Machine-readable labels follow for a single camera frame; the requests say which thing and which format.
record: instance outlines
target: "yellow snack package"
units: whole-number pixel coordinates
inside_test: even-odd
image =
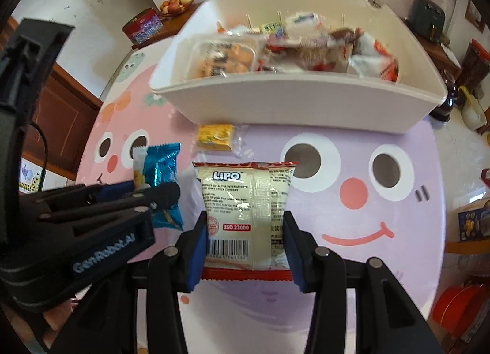
[[[231,138],[235,128],[230,124],[201,125],[195,145],[201,151],[231,151]]]
[[[228,151],[242,156],[243,135],[247,125],[201,125],[195,137],[198,151]]]

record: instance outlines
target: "wooden table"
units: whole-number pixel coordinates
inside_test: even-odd
[[[149,44],[177,35],[180,29],[184,26],[187,20],[190,19],[190,16],[192,16],[192,14],[198,9],[200,5],[200,3],[193,4],[190,6],[189,10],[186,10],[181,15],[173,17],[171,20],[164,21],[163,28],[158,31],[155,36],[151,37],[141,44],[133,44],[133,49],[142,49]]]
[[[429,42],[427,39],[421,37],[420,35],[415,34],[415,36],[431,58],[435,67],[439,71],[443,71],[444,69],[446,69],[454,76],[454,80],[457,80],[462,70],[448,58],[440,43]]]

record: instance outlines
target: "lipo logo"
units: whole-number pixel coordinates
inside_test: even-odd
[[[218,181],[239,181],[240,173],[238,172],[213,172],[213,180]]]

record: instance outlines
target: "barcode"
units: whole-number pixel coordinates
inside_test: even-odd
[[[229,258],[248,258],[248,240],[208,239],[208,255]]]

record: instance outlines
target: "red container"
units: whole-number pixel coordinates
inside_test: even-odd
[[[451,286],[439,298],[432,319],[455,338],[471,326],[486,298],[486,287]]]
[[[131,21],[128,21],[122,31],[133,44],[142,44],[157,34],[162,28],[163,24],[157,12],[149,8],[133,17]]]

